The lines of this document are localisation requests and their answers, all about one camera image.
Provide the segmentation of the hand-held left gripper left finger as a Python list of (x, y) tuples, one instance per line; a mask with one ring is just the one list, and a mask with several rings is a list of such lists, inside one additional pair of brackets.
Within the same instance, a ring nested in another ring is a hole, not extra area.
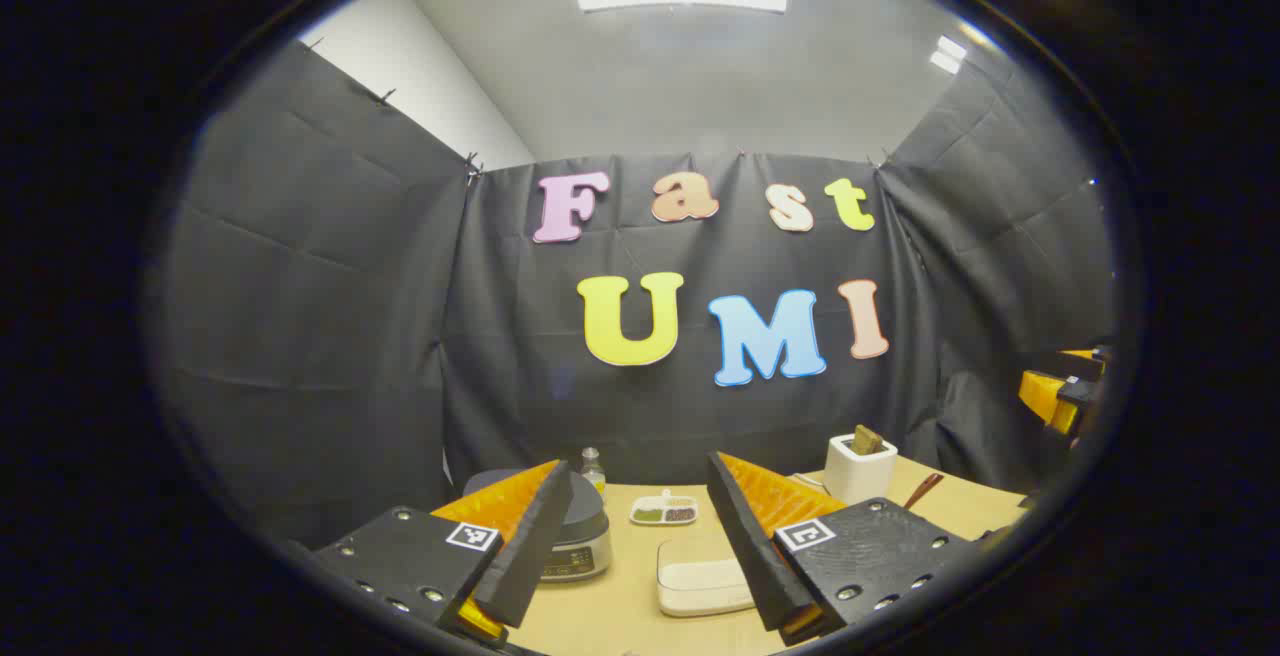
[(314, 551), (335, 579), (445, 633), (490, 647), (521, 627), (571, 500), (552, 460), (425, 511), (394, 506)]

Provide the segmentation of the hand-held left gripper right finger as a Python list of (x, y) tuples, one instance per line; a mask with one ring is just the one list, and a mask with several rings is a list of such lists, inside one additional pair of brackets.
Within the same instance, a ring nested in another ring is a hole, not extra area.
[(786, 646), (913, 601), (983, 545), (886, 498), (846, 505), (724, 452), (708, 455), (707, 474), (762, 625)]

